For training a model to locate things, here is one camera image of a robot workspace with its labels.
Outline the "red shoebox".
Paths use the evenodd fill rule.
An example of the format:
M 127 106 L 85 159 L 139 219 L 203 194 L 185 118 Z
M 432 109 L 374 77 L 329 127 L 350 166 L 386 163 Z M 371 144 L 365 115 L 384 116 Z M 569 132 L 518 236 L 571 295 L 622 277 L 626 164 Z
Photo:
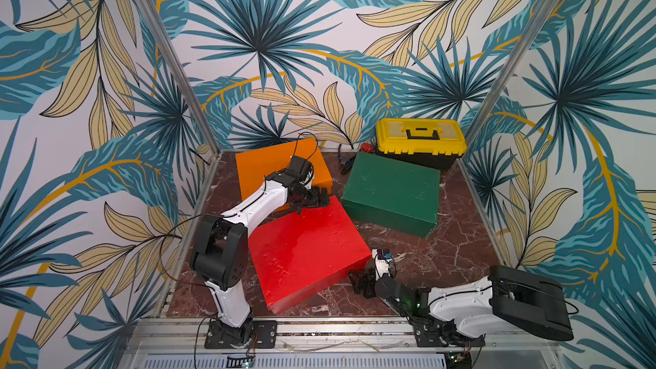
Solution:
M 249 237 L 268 310 L 276 315 L 362 270 L 372 251 L 336 196 L 257 227 Z

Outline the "green shoebox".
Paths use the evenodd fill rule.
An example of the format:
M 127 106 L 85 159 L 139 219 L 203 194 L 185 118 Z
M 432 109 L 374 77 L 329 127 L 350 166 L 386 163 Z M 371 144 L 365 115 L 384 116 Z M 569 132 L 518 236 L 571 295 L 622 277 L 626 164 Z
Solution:
M 441 172 L 359 152 L 341 204 L 352 220 L 426 238 L 439 217 Z

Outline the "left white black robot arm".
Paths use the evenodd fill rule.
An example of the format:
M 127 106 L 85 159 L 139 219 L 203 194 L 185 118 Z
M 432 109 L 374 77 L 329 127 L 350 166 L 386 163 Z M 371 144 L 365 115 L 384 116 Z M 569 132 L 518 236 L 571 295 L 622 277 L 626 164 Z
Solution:
M 215 300 L 221 324 L 242 329 L 251 316 L 242 285 L 249 236 L 285 205 L 301 212 L 330 204 L 327 189 L 313 185 L 314 166 L 296 155 L 287 167 L 266 176 L 261 186 L 221 215 L 204 215 L 189 264 Z

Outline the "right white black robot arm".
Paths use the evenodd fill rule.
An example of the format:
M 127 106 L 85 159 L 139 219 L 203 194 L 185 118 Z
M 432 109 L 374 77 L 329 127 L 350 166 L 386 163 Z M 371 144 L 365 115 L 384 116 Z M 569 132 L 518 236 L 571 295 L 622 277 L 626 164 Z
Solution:
M 420 347 L 474 346 L 513 330 L 550 341 L 574 338 L 560 282 L 508 266 L 492 266 L 487 276 L 449 288 L 403 285 L 385 262 L 348 278 L 355 294 L 378 298 L 406 319 Z

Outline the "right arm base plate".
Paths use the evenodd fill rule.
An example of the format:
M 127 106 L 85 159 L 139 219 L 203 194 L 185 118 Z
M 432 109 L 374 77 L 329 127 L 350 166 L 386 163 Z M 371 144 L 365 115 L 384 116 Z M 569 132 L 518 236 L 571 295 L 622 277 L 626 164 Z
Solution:
M 473 348 L 485 346 L 484 335 L 470 338 L 456 331 L 453 321 L 435 319 L 413 320 L 413 333 L 420 348 Z

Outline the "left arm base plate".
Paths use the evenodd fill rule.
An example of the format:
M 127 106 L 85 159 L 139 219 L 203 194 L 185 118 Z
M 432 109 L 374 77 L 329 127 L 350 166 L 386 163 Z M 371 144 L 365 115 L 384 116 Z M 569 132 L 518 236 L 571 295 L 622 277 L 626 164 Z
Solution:
M 221 321 L 208 325 L 204 342 L 207 350 L 247 349 L 270 350 L 275 347 L 278 322 L 275 320 L 247 319 L 240 327 L 232 327 Z

